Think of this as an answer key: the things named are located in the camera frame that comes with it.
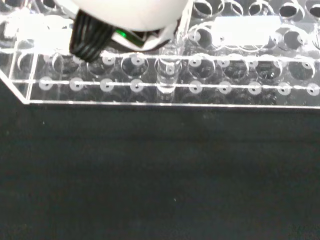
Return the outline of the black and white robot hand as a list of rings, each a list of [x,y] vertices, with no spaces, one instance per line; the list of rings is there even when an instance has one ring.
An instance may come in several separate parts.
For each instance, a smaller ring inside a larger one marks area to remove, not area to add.
[[[56,0],[73,21],[69,52],[92,63],[107,48],[152,52],[176,36],[186,0]]]

